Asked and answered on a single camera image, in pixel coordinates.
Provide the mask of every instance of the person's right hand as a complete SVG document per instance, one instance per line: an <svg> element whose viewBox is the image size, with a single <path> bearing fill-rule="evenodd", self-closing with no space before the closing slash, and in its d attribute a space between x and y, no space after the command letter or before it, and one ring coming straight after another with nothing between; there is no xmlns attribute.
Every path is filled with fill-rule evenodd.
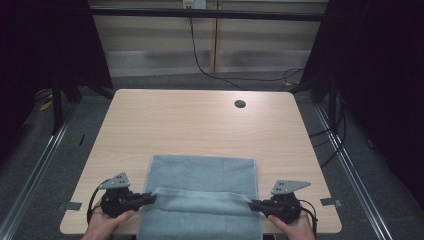
<svg viewBox="0 0 424 240"><path fill-rule="evenodd" d="M299 218L291 224L285 224L278 217L273 215L269 215L268 219L277 228L281 229L290 240L315 240L311 222L305 211L302 211Z"/></svg>

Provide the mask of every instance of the wooden table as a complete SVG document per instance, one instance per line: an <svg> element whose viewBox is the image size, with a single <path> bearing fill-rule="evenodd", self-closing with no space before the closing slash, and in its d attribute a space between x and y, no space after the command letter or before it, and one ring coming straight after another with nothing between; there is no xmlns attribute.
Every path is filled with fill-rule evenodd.
<svg viewBox="0 0 424 240"><path fill-rule="evenodd" d="M237 100L246 106L236 107ZM261 200L271 197L278 179L309 181L311 186L296 196L315 206L318 232L341 230L335 207L321 205L320 199L331 196L290 93L129 89L115 94L71 199L82 207L65 213L60 230L84 233L94 189L122 171L131 181L130 190L143 192L155 154L255 159ZM139 214L116 233L135 234ZM280 232L265 217L263 230Z"/></svg>

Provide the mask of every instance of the gray carpet floor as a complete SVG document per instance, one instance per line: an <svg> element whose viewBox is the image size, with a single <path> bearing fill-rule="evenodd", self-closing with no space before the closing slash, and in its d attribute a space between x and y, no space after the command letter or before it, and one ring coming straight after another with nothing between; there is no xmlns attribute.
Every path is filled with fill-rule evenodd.
<svg viewBox="0 0 424 240"><path fill-rule="evenodd" d="M287 79L294 83L300 75ZM283 77L281 72L270 73L227 73L220 76L276 79ZM181 74L173 76L145 76L113 79L115 90L119 88L161 88L161 89L216 89L277 91L282 89L283 81L253 81L231 79L236 87L227 81L211 79L202 74ZM64 113L72 112L67 131L57 148L40 184L37 186L31 203L17 226L13 239L80 239L81 236L68 236L60 233L59 226L64 213L58 211L58 205L69 202L79 176L84 168L97 133L101 127L110 100L95 92L81 88L83 98L78 104L64 101ZM324 130L316 104L310 100L308 91L295 95L300 113L309 134ZM51 138L53 113L50 107L38 111L43 100L36 106L19 132L16 148L8 156L7 164L0 170L0 220L3 221L17 199L20 189L26 184L32 169L37 164L44 147ZM403 187L402 183L387 168L384 158L376 149L370 148L368 136L346 111L347 126L343 131L340 123L340 136L346 134L344 146L355 168L368 189L371 198L380 210L393 239L422 239L424 236L424 214ZM315 152L320 163L325 162L334 153L327 134L311 137L316 146ZM366 212L363 209L353 187L343 170L337 156L323 169L324 177L334 199L342 202L337 208L343 229L337 234L319 234L318 239L378 239ZM115 236L114 239L130 239Z"/></svg>

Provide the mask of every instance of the horizontal bar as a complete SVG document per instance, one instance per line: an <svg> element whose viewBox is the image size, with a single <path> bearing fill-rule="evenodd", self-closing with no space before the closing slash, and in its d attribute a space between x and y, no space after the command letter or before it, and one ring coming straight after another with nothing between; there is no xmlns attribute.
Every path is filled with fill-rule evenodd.
<svg viewBox="0 0 424 240"><path fill-rule="evenodd" d="M161 9L161 8L125 8L99 7L83 8L40 8L42 11L57 14L90 13L100 16L146 16L146 17L191 17L191 18L220 18L220 19L256 19L256 20L285 20L322 22L329 20L348 19L346 16L328 16L315 13L280 13L280 12L251 12L203 9Z"/></svg>

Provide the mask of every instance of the table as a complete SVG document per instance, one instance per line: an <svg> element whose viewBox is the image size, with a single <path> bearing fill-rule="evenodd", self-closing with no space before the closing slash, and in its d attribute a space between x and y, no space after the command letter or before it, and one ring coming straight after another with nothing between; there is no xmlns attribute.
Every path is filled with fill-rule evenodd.
<svg viewBox="0 0 424 240"><path fill-rule="evenodd" d="M238 100L245 107L237 107ZM81 209L66 211L61 232L83 234L94 189L122 171L131 181L130 190L143 192L155 154L255 159L261 200L271 197L278 179L309 181L311 186L296 196L316 208L318 232L341 230L335 207L321 205L320 199L331 196L292 94L122 89L115 94L71 199L82 203ZM136 234L139 214L116 233ZM281 232L262 218L264 233Z"/></svg>

